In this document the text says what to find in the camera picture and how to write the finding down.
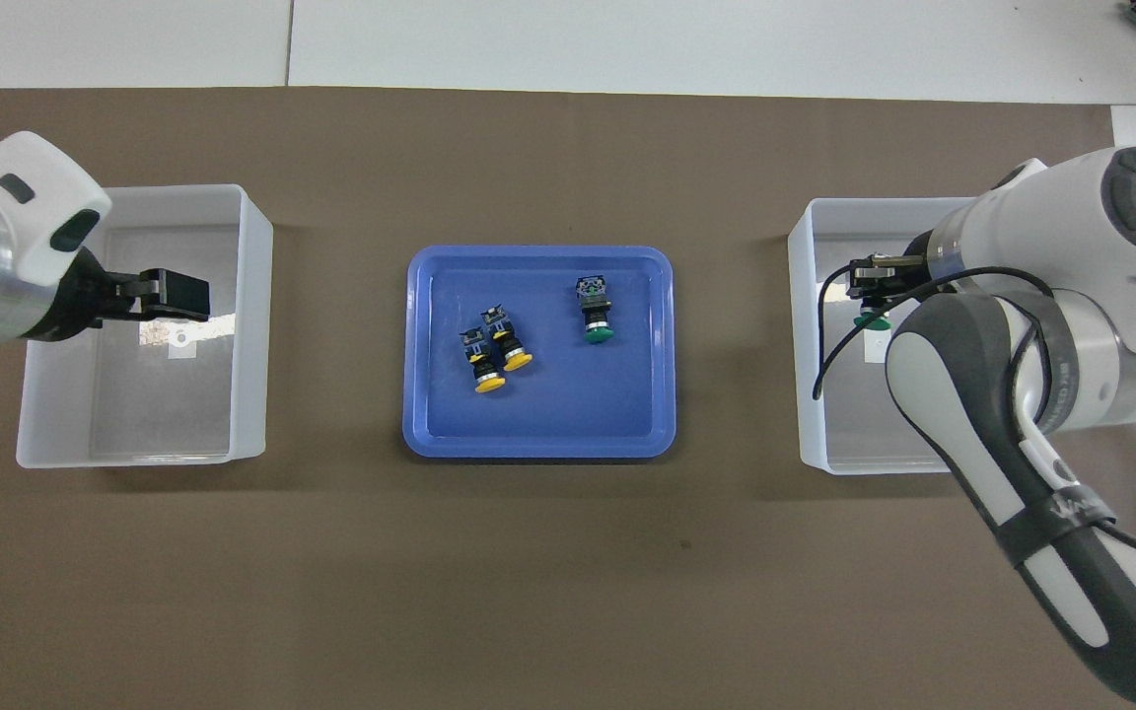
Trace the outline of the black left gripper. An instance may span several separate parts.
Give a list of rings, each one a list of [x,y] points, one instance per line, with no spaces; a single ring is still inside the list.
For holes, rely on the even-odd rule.
[[[141,309],[131,310],[137,296],[122,293],[123,286],[143,284]],[[192,320],[211,316],[207,279],[169,269],[154,268],[139,274],[107,272],[89,248],[76,251],[55,292],[50,307],[50,341],[62,341],[105,320]]]

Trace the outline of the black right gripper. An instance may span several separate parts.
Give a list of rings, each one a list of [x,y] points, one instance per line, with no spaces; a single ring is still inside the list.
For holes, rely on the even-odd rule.
[[[928,289],[934,277],[928,265],[928,247],[933,231],[912,239],[903,256],[867,256],[849,261],[849,298],[851,300],[892,300],[914,289]],[[909,257],[914,264],[909,265]]]

